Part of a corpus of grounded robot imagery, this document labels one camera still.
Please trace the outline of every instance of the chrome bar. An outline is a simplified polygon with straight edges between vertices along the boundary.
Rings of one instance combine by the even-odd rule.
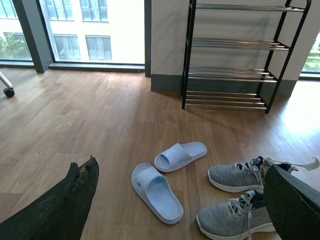
[[[282,50],[288,51],[288,48],[279,48],[279,47],[261,47],[261,46],[235,46],[235,45],[212,45],[212,44],[196,44],[192,43],[193,47],[201,47],[201,48],[217,48],[217,49],[256,49],[256,50]]]
[[[243,10],[243,11],[270,11],[270,12],[299,12],[305,10],[300,7],[285,6],[257,6],[257,5],[228,5],[228,4],[203,4],[197,3],[197,9],[216,9],[216,10]]]
[[[215,69],[215,70],[237,70],[237,71],[264,71],[264,69],[249,69],[249,68],[220,68],[211,66],[190,66],[189,69]]]
[[[189,73],[213,73],[212,71],[208,70],[189,70]],[[249,75],[268,75],[268,72],[249,72],[249,71],[215,71],[214,73],[223,73],[223,74],[249,74]]]
[[[200,71],[192,72],[189,71],[189,76],[199,76],[199,77],[216,77],[216,78],[244,78],[244,79],[256,79],[256,78],[264,78],[264,79],[274,79],[272,76],[250,76],[250,75],[229,75],[229,74],[217,74],[217,72],[205,72],[201,73]]]
[[[201,42],[235,42],[235,43],[256,43],[256,44],[274,44],[279,45],[279,42],[275,42],[273,40],[255,40],[255,39],[230,39],[230,38],[194,38],[194,41],[201,41]]]
[[[189,79],[198,80],[224,80],[224,81],[238,81],[238,82],[255,82],[255,83],[276,83],[276,80],[263,80],[263,79],[241,79],[241,78],[218,78],[212,76],[189,76]]]
[[[248,95],[248,96],[257,96],[255,93],[239,93],[239,92],[217,92],[217,91],[186,91],[187,93],[196,93],[196,94],[222,94],[222,95]]]
[[[238,99],[238,100],[254,100],[254,101],[261,101],[261,98],[257,97],[236,97],[236,96],[208,96],[208,95],[190,95],[187,94],[187,97],[190,97],[189,100],[193,98],[209,98],[209,99]]]
[[[210,103],[228,103],[228,104],[253,104],[263,105],[263,102],[250,102],[250,101],[222,101],[222,100],[205,100],[205,99],[187,99],[191,102],[210,102]]]
[[[197,103],[186,103],[186,106],[204,106],[204,107],[214,107],[214,108],[236,108],[236,109],[261,109],[266,110],[266,107],[259,106],[232,106],[232,105],[212,105],[212,104],[197,104]]]

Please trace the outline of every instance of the sneaker sole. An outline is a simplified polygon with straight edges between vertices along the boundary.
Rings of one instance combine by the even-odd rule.
[[[220,183],[217,183],[210,177],[210,169],[208,170],[208,177],[209,177],[210,183],[212,183],[215,187],[229,193],[238,193],[238,192],[247,191],[247,190],[256,190],[260,193],[264,192],[264,187],[262,185],[225,186]]]
[[[243,234],[237,235],[237,236],[217,236],[217,235],[213,235],[207,231],[205,231],[202,227],[201,224],[199,222],[198,219],[198,215],[196,215],[196,221],[199,225],[200,231],[206,235],[208,238],[213,239],[213,240],[243,240],[248,236],[248,232],[245,232]],[[275,232],[276,229],[273,226],[273,224],[270,223],[266,223],[260,226],[257,226],[256,228],[253,228],[250,230],[250,232],[253,233],[257,233],[257,232],[262,232],[262,233],[269,233],[269,232]]]

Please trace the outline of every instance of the slipper strap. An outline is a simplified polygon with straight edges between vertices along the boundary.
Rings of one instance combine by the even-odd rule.
[[[179,162],[186,161],[191,158],[179,143],[176,143],[169,149],[165,150],[160,156],[166,158],[169,162],[169,168],[176,166]]]
[[[134,178],[137,184],[140,184],[141,191],[146,194],[149,184],[156,178],[164,178],[168,184],[168,180],[165,176],[160,174],[154,167],[149,167],[139,172]]]

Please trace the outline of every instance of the slide sandal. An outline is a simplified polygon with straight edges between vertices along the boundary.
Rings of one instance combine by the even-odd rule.
[[[201,142],[176,143],[154,159],[155,167],[161,172],[178,170],[207,154],[207,147]]]
[[[168,180],[148,163],[135,167],[131,176],[135,192],[165,224],[175,224],[184,209],[170,189]]]

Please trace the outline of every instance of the building window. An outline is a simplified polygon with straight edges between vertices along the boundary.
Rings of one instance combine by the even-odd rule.
[[[111,61],[110,37],[86,36],[90,61]]]
[[[4,32],[0,37],[0,58],[4,60],[31,60],[31,54],[23,33]]]
[[[0,0],[0,18],[16,19],[17,13],[12,0]]]
[[[80,0],[84,21],[107,21],[106,0]]]
[[[50,20],[73,20],[71,0],[45,0]]]
[[[54,35],[54,40],[60,61],[81,60],[77,36]]]

